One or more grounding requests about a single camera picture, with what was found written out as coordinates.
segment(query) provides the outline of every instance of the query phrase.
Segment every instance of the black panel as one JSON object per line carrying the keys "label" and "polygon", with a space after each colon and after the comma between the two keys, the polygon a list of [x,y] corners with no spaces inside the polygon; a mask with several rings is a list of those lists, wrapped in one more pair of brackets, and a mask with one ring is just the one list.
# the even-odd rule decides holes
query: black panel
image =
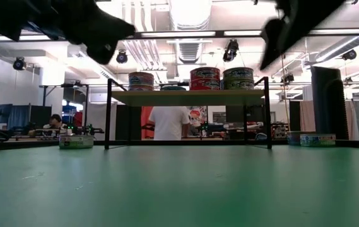
{"label": "black panel", "polygon": [[336,139],[349,139],[340,70],[311,67],[311,73],[317,133],[336,134]]}
{"label": "black panel", "polygon": [[129,126],[131,126],[131,140],[141,140],[141,107],[118,105],[115,140],[128,140]]}
{"label": "black panel", "polygon": [[32,106],[30,112],[30,122],[36,124],[36,128],[43,128],[49,123],[52,116],[52,107]]}
{"label": "black panel", "polygon": [[290,130],[301,131],[300,125],[300,102],[290,102]]}

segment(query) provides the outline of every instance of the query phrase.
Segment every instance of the ventilation duct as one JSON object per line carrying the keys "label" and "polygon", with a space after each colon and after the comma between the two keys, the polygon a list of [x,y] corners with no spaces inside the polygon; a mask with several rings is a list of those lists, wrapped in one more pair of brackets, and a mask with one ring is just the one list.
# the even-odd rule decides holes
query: ventilation duct
{"label": "ventilation duct", "polygon": [[356,37],[346,37],[334,45],[330,46],[326,50],[320,52],[315,60],[317,62],[324,62],[331,60],[335,57],[341,56],[347,51],[354,49],[359,46],[359,36]]}
{"label": "ventilation duct", "polygon": [[[211,15],[211,0],[170,0],[172,30],[207,30]],[[196,63],[202,53],[202,44],[176,44],[180,61]]]}

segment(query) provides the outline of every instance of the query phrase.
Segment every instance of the man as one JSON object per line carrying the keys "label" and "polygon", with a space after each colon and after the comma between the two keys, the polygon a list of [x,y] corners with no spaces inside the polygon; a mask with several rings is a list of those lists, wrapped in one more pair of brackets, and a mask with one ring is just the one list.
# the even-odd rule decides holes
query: man
{"label": "man", "polygon": [[151,124],[155,124],[154,140],[178,141],[187,137],[189,111],[186,107],[153,107]]}
{"label": "man", "polygon": [[[61,117],[58,114],[53,114],[50,117],[49,123],[43,126],[43,129],[60,129],[60,133],[66,132],[66,129],[64,128],[66,126],[61,122]],[[28,133],[29,136],[35,135],[35,130],[30,130]]]}

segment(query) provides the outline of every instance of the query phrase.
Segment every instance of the stacked cans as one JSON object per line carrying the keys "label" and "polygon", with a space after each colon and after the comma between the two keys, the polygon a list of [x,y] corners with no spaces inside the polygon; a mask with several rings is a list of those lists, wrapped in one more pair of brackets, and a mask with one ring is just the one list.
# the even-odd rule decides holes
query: stacked cans
{"label": "stacked cans", "polygon": [[129,73],[129,91],[153,91],[154,75],[151,73]]}
{"label": "stacked cans", "polygon": [[220,70],[214,67],[200,67],[191,71],[190,90],[219,90]]}
{"label": "stacked cans", "polygon": [[224,90],[253,90],[254,70],[248,67],[236,67],[223,72]]}

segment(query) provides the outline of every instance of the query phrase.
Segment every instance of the fluorescent light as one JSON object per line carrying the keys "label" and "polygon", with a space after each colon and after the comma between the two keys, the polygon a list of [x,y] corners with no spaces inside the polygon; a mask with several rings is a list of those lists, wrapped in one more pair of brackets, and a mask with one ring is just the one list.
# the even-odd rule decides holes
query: fluorescent light
{"label": "fluorescent light", "polygon": [[144,32],[141,34],[144,38],[156,38],[156,37],[175,37],[175,38],[188,38],[188,37],[214,37],[216,32],[210,31],[196,31],[196,32]]}
{"label": "fluorescent light", "polygon": [[[20,36],[20,40],[21,41],[49,41],[50,38],[47,37],[46,35],[21,35]],[[0,41],[12,41],[11,39],[0,35]]]}
{"label": "fluorescent light", "polygon": [[167,44],[211,44],[212,40],[167,40]]}
{"label": "fluorescent light", "polygon": [[310,35],[359,35],[359,28],[346,29],[316,29],[310,32]]}
{"label": "fluorescent light", "polygon": [[234,37],[234,36],[260,36],[260,30],[248,30],[248,31],[226,31],[224,36]]}

